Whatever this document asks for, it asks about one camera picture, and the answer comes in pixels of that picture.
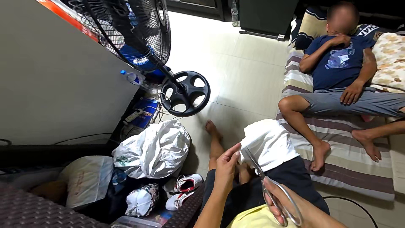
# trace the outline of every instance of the yellow shirt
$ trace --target yellow shirt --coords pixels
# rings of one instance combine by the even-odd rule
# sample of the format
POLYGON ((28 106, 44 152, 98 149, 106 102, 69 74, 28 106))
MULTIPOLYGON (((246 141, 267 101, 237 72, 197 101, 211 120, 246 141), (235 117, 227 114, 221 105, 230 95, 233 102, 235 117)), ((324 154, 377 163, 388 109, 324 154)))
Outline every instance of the yellow shirt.
MULTIPOLYGON (((289 219, 288 228, 296 228, 297 226, 289 219)), ((249 209, 247 211, 239 213, 230 222, 227 228, 280 228, 283 227, 278 224, 273 214, 270 212, 269 207, 264 204, 262 206, 257 206, 255 208, 249 209)))

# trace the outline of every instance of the silver scissors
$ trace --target silver scissors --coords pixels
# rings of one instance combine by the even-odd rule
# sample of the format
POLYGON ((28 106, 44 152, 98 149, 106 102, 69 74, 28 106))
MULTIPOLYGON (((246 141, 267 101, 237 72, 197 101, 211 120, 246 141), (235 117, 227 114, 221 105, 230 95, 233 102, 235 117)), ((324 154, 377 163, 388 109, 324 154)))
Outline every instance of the silver scissors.
POLYGON ((267 206, 269 206, 270 204, 267 202, 266 197, 264 196, 265 194, 267 194, 271 201, 273 202, 274 206, 280 211, 281 217, 283 218, 283 224, 281 224, 282 226, 286 227, 288 226, 288 220, 287 220, 287 216, 294 222, 294 224, 296 226, 301 226, 302 224, 302 220, 303 217, 301 215, 300 210, 298 209, 297 204, 294 202, 294 200, 292 199, 292 197, 290 196, 290 194, 288 193, 288 191, 281 185, 279 184, 277 181, 274 181, 272 179, 270 179, 268 176, 266 176, 262 170, 262 168, 260 167, 259 163, 257 162, 256 158, 253 157, 252 153, 250 152, 248 147, 245 147, 241 150, 241 153, 243 154, 243 156, 245 158, 248 158, 251 162, 252 165, 255 167, 257 173, 259 174, 260 178, 262 179, 262 190, 263 190, 263 198, 264 201, 266 202, 267 206), (264 179, 268 179, 271 182, 273 182, 275 185, 277 185, 281 190, 283 190, 283 192, 286 194, 286 196, 288 197, 288 199, 290 200, 291 204, 293 205, 293 208, 295 209, 295 215, 292 215, 281 203, 280 201, 272 194, 270 193, 265 187, 264 187, 264 179))

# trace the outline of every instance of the white wall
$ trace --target white wall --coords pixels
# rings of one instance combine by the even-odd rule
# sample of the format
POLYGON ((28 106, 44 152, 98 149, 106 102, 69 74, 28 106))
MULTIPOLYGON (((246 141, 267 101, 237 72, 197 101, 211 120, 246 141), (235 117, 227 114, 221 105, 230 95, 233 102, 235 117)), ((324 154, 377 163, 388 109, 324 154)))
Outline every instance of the white wall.
POLYGON ((132 68, 35 0, 0 1, 0 43, 0 138, 13 144, 112 132, 137 90, 119 74, 132 68))

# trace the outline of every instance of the hand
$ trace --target hand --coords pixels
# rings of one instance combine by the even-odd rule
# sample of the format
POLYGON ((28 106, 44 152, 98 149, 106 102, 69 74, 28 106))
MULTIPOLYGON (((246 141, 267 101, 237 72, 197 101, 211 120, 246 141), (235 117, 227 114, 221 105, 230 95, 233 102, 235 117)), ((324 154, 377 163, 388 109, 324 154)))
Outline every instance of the hand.
POLYGON ((340 102, 343 102, 344 105, 350 105, 352 102, 356 103, 363 91, 363 85, 363 83, 354 81, 343 91, 342 96, 340 96, 340 102))
POLYGON ((328 42, 332 47, 337 46, 341 43, 344 43, 345 47, 348 47, 350 45, 350 37, 348 35, 340 34, 337 35, 335 38, 329 40, 328 42))
POLYGON ((217 159, 213 192, 223 194, 226 197, 232 190, 235 166, 238 162, 241 147, 242 145, 239 142, 217 159))
MULTIPOLYGON (((283 205, 290 213, 292 213, 293 216, 297 216, 294 214, 294 207, 291 204, 290 200, 288 199, 287 195, 281 190, 277 185, 269 181, 267 178, 264 179, 263 181, 264 186, 266 189, 271 192, 283 205)), ((303 216, 303 219, 307 218, 307 212, 310 211, 310 207, 313 206, 310 202, 306 201, 304 198, 301 196, 297 195, 295 192, 293 192, 291 189, 286 187, 285 185, 282 185, 290 194, 291 198, 294 200, 295 204, 297 204, 298 209, 301 212, 301 215, 303 216)), ((265 194, 266 202, 270 204, 270 211, 274 215, 274 217, 277 219, 277 221, 283 225, 284 221, 283 218, 281 217, 280 211, 277 209, 276 206, 274 206, 271 198, 265 194)))

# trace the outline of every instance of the electric fan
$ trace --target electric fan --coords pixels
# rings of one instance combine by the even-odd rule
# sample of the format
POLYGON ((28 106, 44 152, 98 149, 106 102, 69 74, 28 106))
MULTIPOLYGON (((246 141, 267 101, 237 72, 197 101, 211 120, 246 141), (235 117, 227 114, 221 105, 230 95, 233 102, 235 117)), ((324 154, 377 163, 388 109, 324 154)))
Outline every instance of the electric fan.
POLYGON ((171 34, 165 0, 70 0, 68 6, 81 15, 81 22, 99 36, 99 43, 142 74, 160 70, 167 78, 162 86, 172 94, 161 102, 170 114, 191 116, 208 103, 211 89, 207 80, 194 71, 169 72, 165 64, 170 55, 171 34), (203 87, 194 85, 196 79, 203 87), (194 106, 198 97, 204 96, 194 106), (176 105, 184 104, 184 111, 176 105))

